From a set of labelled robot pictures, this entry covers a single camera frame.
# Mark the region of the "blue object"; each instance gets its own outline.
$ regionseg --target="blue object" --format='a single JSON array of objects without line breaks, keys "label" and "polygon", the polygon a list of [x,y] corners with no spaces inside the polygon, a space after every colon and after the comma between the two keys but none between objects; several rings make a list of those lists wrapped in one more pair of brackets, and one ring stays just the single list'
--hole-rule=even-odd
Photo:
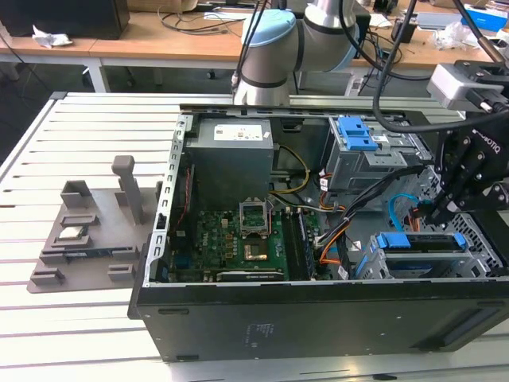
[{"label": "blue object", "polygon": [[360,263],[359,263],[359,265],[356,268],[356,273],[354,275],[354,279],[357,278],[357,276],[362,271],[362,269],[363,269],[364,265],[366,265],[366,263],[367,263],[367,255],[364,255],[363,259],[360,260]]},{"label": "blue object", "polygon": [[410,241],[403,232],[380,232],[376,236],[379,247],[384,248],[410,248]]},{"label": "blue object", "polygon": [[176,269],[189,269],[191,267],[191,257],[186,254],[177,253],[174,262]]},{"label": "blue object", "polygon": [[[252,16],[254,17],[253,24],[258,20],[259,15],[260,13],[256,12]],[[246,34],[250,21],[250,18],[244,21],[242,43],[247,39]],[[288,10],[265,10],[249,46],[256,48],[257,46],[268,45],[286,36],[294,27],[295,15],[292,12]]]},{"label": "blue object", "polygon": [[[357,25],[357,23],[356,23],[356,31],[354,32],[353,37],[356,41],[359,40],[359,26]],[[339,72],[340,70],[347,68],[350,65],[350,63],[352,62],[353,57],[356,56],[356,53],[357,53],[357,49],[354,48],[354,46],[352,44],[350,44],[350,49],[343,56],[343,60],[341,60],[341,62],[334,69],[330,70],[330,72]]]},{"label": "blue object", "polygon": [[454,236],[454,239],[456,240],[456,242],[458,243],[458,245],[461,247],[461,249],[466,251],[468,249],[468,244],[467,244],[467,240],[464,238],[463,234],[460,232],[456,232],[456,233],[454,233],[453,236]]},{"label": "blue object", "polygon": [[[498,32],[507,23],[507,12],[501,10],[489,10],[480,6],[465,5],[464,8],[474,21],[474,24],[481,29]],[[461,18],[461,24],[467,25],[464,18]]]},{"label": "blue object", "polygon": [[410,195],[409,193],[397,193],[396,195],[394,195],[389,200],[389,217],[390,217],[390,220],[392,221],[392,224],[394,224],[394,227],[396,228],[396,231],[402,232],[403,231],[403,227],[399,223],[398,217],[396,216],[396,212],[394,212],[394,203],[396,202],[396,199],[398,199],[399,197],[408,197],[409,199],[411,199],[415,203],[418,203],[419,200],[414,195]]},{"label": "blue object", "polygon": [[379,145],[373,142],[369,128],[359,117],[339,117],[338,131],[347,143],[349,150],[375,151]]}]

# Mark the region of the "white slatted table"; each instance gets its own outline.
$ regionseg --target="white slatted table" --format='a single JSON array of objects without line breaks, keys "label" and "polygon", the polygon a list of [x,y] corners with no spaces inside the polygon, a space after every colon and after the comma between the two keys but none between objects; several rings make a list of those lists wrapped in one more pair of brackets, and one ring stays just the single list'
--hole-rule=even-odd
[{"label": "white slatted table", "polygon": [[[141,321],[126,317],[130,290],[30,294],[26,283],[69,179],[118,186],[116,154],[131,154],[141,187],[161,177],[179,103],[226,103],[224,95],[69,94],[50,100],[0,168],[0,381],[55,380],[509,380],[509,323],[458,352],[175,364],[161,362]],[[371,99],[295,97],[296,105],[359,107]],[[385,99],[431,122],[458,119],[428,99]],[[331,333],[338,337],[340,332]]]}]

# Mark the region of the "orange wire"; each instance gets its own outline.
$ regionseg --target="orange wire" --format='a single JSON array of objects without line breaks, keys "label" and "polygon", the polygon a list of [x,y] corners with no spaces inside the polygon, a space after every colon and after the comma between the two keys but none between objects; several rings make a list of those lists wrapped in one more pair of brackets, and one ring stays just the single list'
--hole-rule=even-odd
[{"label": "orange wire", "polygon": [[337,260],[337,259],[326,259],[325,256],[327,255],[328,250],[330,249],[332,244],[334,244],[334,242],[337,240],[337,238],[340,237],[341,234],[347,230],[347,228],[348,228],[348,225],[345,228],[343,228],[341,231],[339,231],[332,238],[332,240],[328,242],[328,244],[325,246],[324,250],[321,252],[320,264],[325,264],[326,263],[326,264],[339,264],[339,265],[341,265],[341,262],[339,260]]}]

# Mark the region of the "black box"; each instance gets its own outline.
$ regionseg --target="black box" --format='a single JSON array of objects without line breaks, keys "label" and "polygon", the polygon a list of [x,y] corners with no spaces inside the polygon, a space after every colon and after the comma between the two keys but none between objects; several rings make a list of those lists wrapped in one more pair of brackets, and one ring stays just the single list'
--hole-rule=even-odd
[{"label": "black box", "polygon": [[[403,27],[403,21],[402,20],[396,20],[394,22],[394,27],[392,29],[392,32],[390,33],[390,38],[392,41],[396,41],[396,37],[399,34],[399,30]],[[415,28],[417,27],[417,24],[414,22],[411,22],[406,26],[406,28],[403,30],[403,37],[401,42],[403,44],[408,44],[412,40],[412,36],[414,35]]]},{"label": "black box", "polygon": [[12,37],[31,36],[32,25],[70,38],[118,40],[129,21],[127,0],[1,0],[0,21]]}]

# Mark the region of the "cable on desk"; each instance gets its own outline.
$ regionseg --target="cable on desk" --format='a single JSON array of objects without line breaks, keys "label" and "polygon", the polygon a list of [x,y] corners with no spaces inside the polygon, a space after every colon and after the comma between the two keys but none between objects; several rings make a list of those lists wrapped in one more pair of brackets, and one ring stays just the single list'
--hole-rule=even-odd
[{"label": "cable on desk", "polygon": [[[203,17],[199,16],[198,18],[193,18],[191,20],[184,20],[184,19],[181,18],[180,14],[171,14],[170,13],[170,14],[166,14],[165,16],[161,16],[161,8],[162,7],[163,6],[160,6],[159,8],[157,8],[157,16],[159,17],[159,20],[161,21],[161,24],[164,27],[166,27],[168,29],[171,29],[171,30],[174,30],[176,32],[185,33],[185,34],[191,34],[193,36],[208,36],[208,35],[213,35],[213,34],[223,34],[223,33],[228,33],[228,31],[230,31],[234,35],[238,36],[237,33],[234,33],[228,27],[228,25],[229,24],[233,24],[235,22],[243,21],[243,19],[240,19],[240,20],[229,20],[229,21],[220,22],[218,24],[202,26],[200,28],[179,28],[178,24],[180,24],[181,22],[191,22],[191,21],[197,20],[198,18],[203,18]],[[173,16],[173,15],[177,15],[177,17],[179,18],[179,20],[177,21],[177,23],[175,25],[171,25],[168,22],[166,22],[166,19],[169,18],[170,16]],[[223,20],[218,15],[214,15],[214,16],[217,17],[220,20]],[[225,26],[227,28],[227,30],[221,30],[220,26]]]},{"label": "cable on desk", "polygon": [[12,47],[7,43],[6,39],[1,34],[0,34],[0,38],[2,39],[2,41],[6,45],[6,47],[10,50],[10,52],[12,54],[14,54],[16,56],[16,58],[19,59],[19,62],[21,62],[27,66],[27,68],[30,70],[30,72],[33,74],[33,76],[35,78],[37,78],[37,80],[41,83],[41,85],[44,86],[48,92],[52,92],[52,90],[49,88],[49,86],[43,80],[41,80],[41,78],[32,70],[32,68],[30,68],[30,65],[26,64],[26,62],[24,62],[23,59],[21,57],[19,57],[19,55],[14,51],[14,49],[12,49]]},{"label": "cable on desk", "polygon": [[[385,65],[386,60],[384,60],[383,55],[382,55],[382,47],[381,47],[380,41],[379,41],[380,39],[389,42],[391,45],[394,45],[394,43],[391,40],[389,40],[388,38],[385,38],[383,36],[380,36],[379,34],[377,34],[375,32],[372,32],[371,29],[368,29],[367,36],[364,41],[367,41],[367,42],[370,42],[373,44],[373,48],[375,49],[376,62],[379,64]],[[398,48],[398,52],[399,52],[399,57],[395,59],[393,65],[396,65],[399,61],[401,61],[401,59],[403,57],[403,53],[400,48]],[[370,86],[367,84],[370,81],[371,77],[373,76],[374,71],[375,71],[375,67],[372,66],[369,73],[366,76],[366,80],[363,82],[363,84],[361,85],[361,87],[359,89],[359,96],[360,96],[360,93],[362,92],[362,90],[364,90],[364,88],[376,89],[376,86]],[[379,78],[379,74],[380,74],[380,71],[377,70],[377,73],[375,75],[376,78]],[[387,86],[387,84],[389,84],[389,82],[392,79],[393,79],[393,77],[388,77],[386,79],[385,84],[383,85],[383,90],[385,90],[385,87]]]},{"label": "cable on desk", "polygon": [[400,80],[408,80],[408,81],[427,81],[431,78],[431,76],[405,76],[403,74],[394,73],[387,65],[381,66],[379,65],[375,60],[373,60],[369,55],[364,52],[364,50],[360,47],[359,43],[356,41],[356,39],[352,36],[350,31],[348,30],[347,23],[344,20],[344,0],[339,0],[340,6],[339,6],[339,16],[340,16],[340,24],[341,28],[343,28],[344,35],[347,37],[347,39],[350,41],[350,43],[353,45],[353,47],[356,49],[357,52],[363,57],[364,60],[370,63],[371,66],[374,66],[378,70],[383,70],[385,67],[387,67],[387,75],[399,78]]}]

